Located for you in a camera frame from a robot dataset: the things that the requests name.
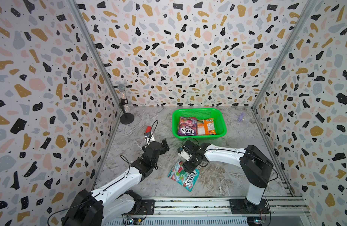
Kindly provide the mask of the teal Fox's candy bag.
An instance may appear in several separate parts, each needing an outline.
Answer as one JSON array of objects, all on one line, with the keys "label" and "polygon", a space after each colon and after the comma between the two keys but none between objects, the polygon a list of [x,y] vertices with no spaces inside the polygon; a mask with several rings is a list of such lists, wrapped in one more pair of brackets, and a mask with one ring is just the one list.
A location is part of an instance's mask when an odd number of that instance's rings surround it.
[{"label": "teal Fox's candy bag", "polygon": [[183,169],[183,161],[178,160],[167,177],[191,192],[199,178],[199,170],[195,169],[192,173],[188,173]]}]

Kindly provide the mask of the orange candy bag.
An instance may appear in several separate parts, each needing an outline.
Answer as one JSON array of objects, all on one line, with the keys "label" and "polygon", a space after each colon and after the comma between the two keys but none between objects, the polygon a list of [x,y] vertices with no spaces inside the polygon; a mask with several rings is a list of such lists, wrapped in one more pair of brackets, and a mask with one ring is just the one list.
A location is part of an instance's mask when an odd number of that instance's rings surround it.
[{"label": "orange candy bag", "polygon": [[198,120],[197,135],[198,136],[216,135],[214,119],[209,118],[205,120]]}]

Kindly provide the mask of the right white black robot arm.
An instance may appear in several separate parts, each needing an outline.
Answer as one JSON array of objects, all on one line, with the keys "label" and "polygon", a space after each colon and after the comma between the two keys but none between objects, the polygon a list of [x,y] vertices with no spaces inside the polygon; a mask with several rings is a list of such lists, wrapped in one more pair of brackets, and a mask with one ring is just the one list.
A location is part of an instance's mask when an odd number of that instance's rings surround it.
[{"label": "right white black robot arm", "polygon": [[178,155],[185,161],[183,170],[192,173],[203,161],[221,162],[242,168],[249,181],[245,205],[258,207],[263,201],[263,195],[274,170],[272,161],[256,146],[246,148],[219,147],[210,143],[195,144],[186,141],[177,150]]}]

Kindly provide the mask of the green plastic basket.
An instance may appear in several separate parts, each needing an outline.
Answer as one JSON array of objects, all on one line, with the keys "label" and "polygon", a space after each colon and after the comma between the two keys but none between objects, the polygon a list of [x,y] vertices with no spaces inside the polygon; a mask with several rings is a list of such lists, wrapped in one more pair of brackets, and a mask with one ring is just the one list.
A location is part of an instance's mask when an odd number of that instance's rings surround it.
[{"label": "green plastic basket", "polygon": [[217,139],[227,133],[223,114],[214,108],[187,108],[172,114],[173,135],[183,140]]}]

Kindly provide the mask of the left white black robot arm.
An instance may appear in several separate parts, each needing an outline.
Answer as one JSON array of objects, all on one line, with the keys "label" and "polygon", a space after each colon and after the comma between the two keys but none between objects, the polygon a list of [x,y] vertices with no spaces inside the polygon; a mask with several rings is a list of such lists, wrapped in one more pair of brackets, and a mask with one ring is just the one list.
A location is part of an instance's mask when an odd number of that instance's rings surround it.
[{"label": "left white black robot arm", "polygon": [[161,142],[150,141],[142,149],[143,155],[129,163],[120,176],[91,192],[79,192],[62,218],[62,225],[103,226],[122,215],[148,214],[142,197],[131,188],[158,169],[159,156],[168,152],[169,146],[162,139]]}]

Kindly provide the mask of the purple Fox's candy bag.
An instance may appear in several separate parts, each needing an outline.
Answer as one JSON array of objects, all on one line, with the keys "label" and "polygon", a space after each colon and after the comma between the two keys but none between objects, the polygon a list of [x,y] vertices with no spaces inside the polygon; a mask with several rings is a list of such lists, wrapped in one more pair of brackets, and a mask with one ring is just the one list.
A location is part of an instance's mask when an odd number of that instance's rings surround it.
[{"label": "purple Fox's candy bag", "polygon": [[198,120],[195,117],[180,117],[178,124],[179,136],[196,136]]}]

